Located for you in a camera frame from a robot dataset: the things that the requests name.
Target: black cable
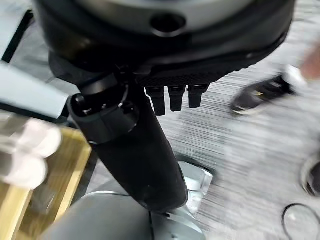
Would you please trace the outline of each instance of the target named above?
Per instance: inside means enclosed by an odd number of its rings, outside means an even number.
[[[320,225],[320,217],[319,215],[316,213],[316,211],[314,211],[311,207],[307,206],[307,205],[304,205],[302,203],[293,203],[293,204],[290,204],[288,205],[287,207],[284,208],[283,210],[283,213],[282,213],[282,218],[281,218],[281,225],[282,225],[282,229],[284,231],[284,234],[286,235],[286,237],[289,239],[289,240],[293,240],[292,237],[290,236],[288,230],[287,230],[287,227],[286,227],[286,224],[285,224],[285,216],[286,216],[286,213],[289,209],[291,209],[292,207],[296,207],[296,206],[300,206],[300,207],[304,207],[308,210],[310,210],[310,212],[314,215],[314,217],[317,219],[319,225]]]
[[[32,13],[31,10],[26,11],[24,14],[20,25],[18,26],[17,30],[15,31],[15,34],[13,38],[11,39],[7,49],[5,50],[3,56],[2,56],[2,61],[6,62],[9,64],[11,62],[11,59],[13,58],[26,30],[29,27],[29,24],[31,20],[34,18],[34,14]]]

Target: white sole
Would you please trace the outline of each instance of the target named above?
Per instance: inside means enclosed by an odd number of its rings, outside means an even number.
[[[253,109],[249,109],[249,110],[243,110],[243,111],[235,111],[235,110],[231,110],[233,113],[239,114],[239,115],[245,115],[245,116],[250,116],[250,115],[255,115],[255,114],[259,114],[262,111],[264,111],[266,108],[268,107],[268,104],[262,104],[260,106],[257,106]]]

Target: silver metal part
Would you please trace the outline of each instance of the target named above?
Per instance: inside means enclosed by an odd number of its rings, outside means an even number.
[[[186,206],[163,215],[149,213],[113,180],[77,201],[40,239],[206,240],[206,237]]]
[[[86,10],[111,25],[138,34],[175,37],[217,24],[255,0],[76,0]],[[185,19],[172,31],[159,31],[151,21],[161,14]],[[172,26],[174,21],[167,21]]]
[[[183,161],[179,161],[179,165],[189,194],[186,206],[194,214],[199,210],[203,198],[207,195],[214,176],[200,167]]]

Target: black cord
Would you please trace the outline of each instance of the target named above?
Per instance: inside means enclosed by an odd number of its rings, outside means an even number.
[[[284,231],[284,234],[286,235],[286,237],[289,239],[289,240],[293,240],[292,237],[290,236],[288,230],[287,230],[287,227],[286,227],[286,224],[285,224],[285,216],[286,216],[286,213],[287,211],[292,208],[292,207],[296,207],[296,206],[300,206],[300,207],[304,207],[308,210],[310,210],[310,212],[314,215],[314,217],[317,219],[319,225],[320,225],[320,217],[319,215],[316,213],[316,211],[314,211],[311,207],[307,206],[307,205],[304,205],[302,203],[293,203],[293,204],[290,204],[288,205],[287,207],[284,208],[283,210],[283,213],[282,213],[282,218],[281,218],[281,225],[282,225],[282,228],[283,228],[283,231]]]

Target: black shoe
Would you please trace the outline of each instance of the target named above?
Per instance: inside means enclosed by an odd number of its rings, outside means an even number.
[[[320,155],[310,157],[301,170],[301,185],[311,196],[320,197]]]
[[[290,85],[282,76],[277,76],[246,87],[231,104],[231,111],[241,115],[251,115],[260,112],[270,101],[292,93]]]

